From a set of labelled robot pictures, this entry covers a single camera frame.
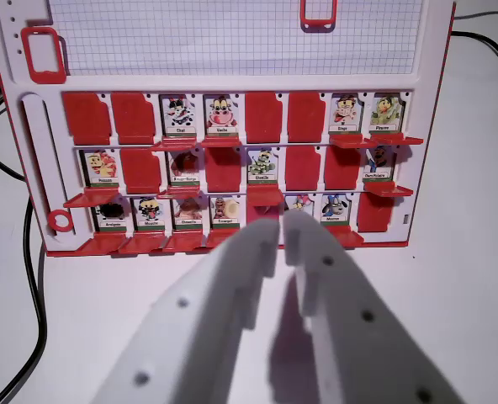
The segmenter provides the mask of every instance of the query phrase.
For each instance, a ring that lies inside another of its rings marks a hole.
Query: character card
[[[168,172],[173,186],[199,185],[199,157],[191,151],[170,151]]]
[[[168,204],[168,201],[146,196],[133,198],[131,204],[137,231],[165,230],[165,209],[163,204]]]
[[[323,194],[320,222],[324,226],[347,226],[350,223],[350,200],[346,194]]]
[[[173,199],[174,229],[202,229],[202,208],[195,198]]]
[[[361,130],[363,105],[354,94],[333,94],[331,98],[330,135],[358,133]]]
[[[286,195],[284,197],[284,210],[302,210],[309,215],[315,213],[314,197],[308,194],[301,195]]]
[[[238,136],[239,109],[228,94],[204,98],[206,135]]]
[[[271,148],[247,151],[247,182],[277,183],[278,155]]]
[[[212,228],[240,227],[240,203],[235,196],[209,198],[209,214]]]
[[[122,197],[113,201],[95,206],[92,209],[92,216],[98,231],[125,231],[125,211]]]
[[[374,95],[370,116],[371,132],[398,132],[402,126],[405,102],[399,93],[377,93]]]
[[[185,95],[162,95],[165,136],[196,136],[195,105]]]
[[[392,146],[366,149],[367,162],[363,170],[363,181],[391,181],[395,170],[396,154]]]
[[[79,151],[85,180],[90,187],[118,187],[118,164],[114,149]]]

